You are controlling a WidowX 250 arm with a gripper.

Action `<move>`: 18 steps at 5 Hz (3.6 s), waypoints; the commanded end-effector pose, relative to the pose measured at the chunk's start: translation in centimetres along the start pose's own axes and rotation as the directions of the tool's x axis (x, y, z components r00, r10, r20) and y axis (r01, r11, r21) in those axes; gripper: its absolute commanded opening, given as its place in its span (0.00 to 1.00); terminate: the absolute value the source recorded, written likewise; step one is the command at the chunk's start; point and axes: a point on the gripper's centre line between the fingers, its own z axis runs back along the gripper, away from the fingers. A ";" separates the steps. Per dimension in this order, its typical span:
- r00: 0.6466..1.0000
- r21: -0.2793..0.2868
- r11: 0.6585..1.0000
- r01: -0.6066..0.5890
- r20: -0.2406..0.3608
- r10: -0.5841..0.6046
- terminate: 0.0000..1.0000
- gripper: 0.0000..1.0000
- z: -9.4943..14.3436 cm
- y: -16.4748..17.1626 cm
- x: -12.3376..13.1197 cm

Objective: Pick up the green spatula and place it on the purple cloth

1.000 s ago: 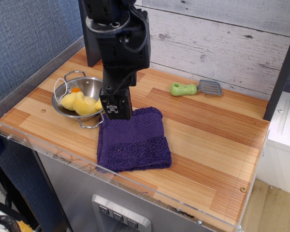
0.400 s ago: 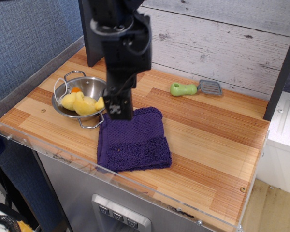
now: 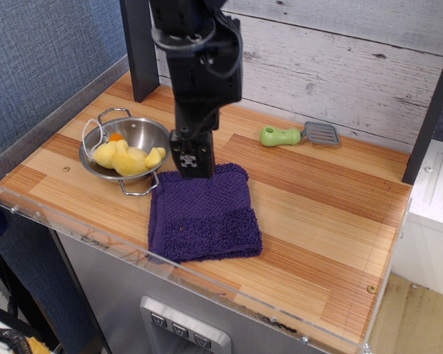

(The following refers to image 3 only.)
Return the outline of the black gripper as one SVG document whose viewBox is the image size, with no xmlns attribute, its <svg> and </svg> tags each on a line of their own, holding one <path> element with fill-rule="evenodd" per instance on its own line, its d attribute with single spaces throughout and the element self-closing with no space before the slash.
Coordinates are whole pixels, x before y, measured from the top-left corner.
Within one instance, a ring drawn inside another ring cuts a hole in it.
<svg viewBox="0 0 443 354">
<path fill-rule="evenodd" d="M 242 89 L 240 22 L 217 10 L 202 18 L 193 33 L 173 34 L 153 27 L 156 46 L 165 52 L 175 98 L 176 130 L 170 146 L 174 164 L 183 178 L 190 178 L 192 155 L 185 141 L 193 140 L 194 176 L 215 173 L 213 133 L 219 127 L 219 109 L 238 102 Z"/>
</svg>

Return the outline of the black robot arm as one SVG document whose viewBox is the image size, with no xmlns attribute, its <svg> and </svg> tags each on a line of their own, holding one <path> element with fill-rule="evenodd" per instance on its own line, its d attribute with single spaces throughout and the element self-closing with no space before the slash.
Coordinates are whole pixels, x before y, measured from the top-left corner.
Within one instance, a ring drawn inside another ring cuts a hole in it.
<svg viewBox="0 0 443 354">
<path fill-rule="evenodd" d="M 166 56 L 175 99 L 171 153 L 184 178 L 215 173 L 213 132 L 221 107 L 242 96 L 241 22 L 223 1 L 151 1 L 156 46 Z"/>
</svg>

